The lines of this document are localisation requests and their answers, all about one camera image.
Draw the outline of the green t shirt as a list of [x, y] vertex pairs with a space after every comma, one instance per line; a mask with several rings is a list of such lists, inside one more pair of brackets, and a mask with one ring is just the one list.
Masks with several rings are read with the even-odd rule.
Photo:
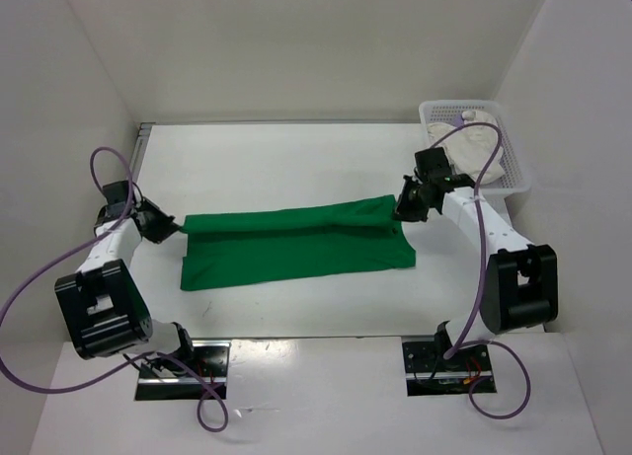
[[202, 291], [334, 274], [407, 269], [416, 252], [383, 195], [276, 211], [195, 214], [182, 231], [180, 287]]

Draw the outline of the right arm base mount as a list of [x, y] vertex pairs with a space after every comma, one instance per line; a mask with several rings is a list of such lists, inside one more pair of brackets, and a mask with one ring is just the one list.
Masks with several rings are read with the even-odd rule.
[[442, 359], [432, 337], [402, 338], [408, 397], [496, 393], [493, 368], [485, 345], [476, 345]]

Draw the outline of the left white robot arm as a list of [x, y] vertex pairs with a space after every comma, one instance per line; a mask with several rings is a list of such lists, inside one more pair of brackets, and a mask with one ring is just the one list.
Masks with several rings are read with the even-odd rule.
[[128, 269], [139, 244], [160, 244], [180, 230], [173, 216], [149, 199], [129, 212], [122, 201], [101, 208], [94, 227], [99, 239], [77, 271], [55, 282], [62, 316], [84, 359], [147, 353], [160, 369], [192, 372], [198, 353], [178, 323], [151, 318]]

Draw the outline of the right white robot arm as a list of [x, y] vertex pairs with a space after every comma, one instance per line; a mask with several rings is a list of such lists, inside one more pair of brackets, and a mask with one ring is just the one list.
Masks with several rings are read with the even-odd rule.
[[551, 246], [535, 245], [516, 232], [469, 179], [423, 183], [406, 176], [393, 217], [426, 222], [431, 210], [449, 219], [480, 253], [472, 310], [437, 327], [433, 354], [440, 367], [458, 367], [469, 341], [489, 341], [557, 319], [558, 261]]

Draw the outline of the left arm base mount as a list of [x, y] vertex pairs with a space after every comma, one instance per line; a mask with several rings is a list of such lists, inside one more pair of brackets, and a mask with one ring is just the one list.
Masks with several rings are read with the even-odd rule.
[[[185, 364], [206, 384], [226, 399], [229, 341], [193, 341], [194, 356]], [[193, 401], [203, 393], [197, 378], [173, 363], [160, 363], [156, 358], [137, 363], [139, 375], [134, 400], [137, 402]]]

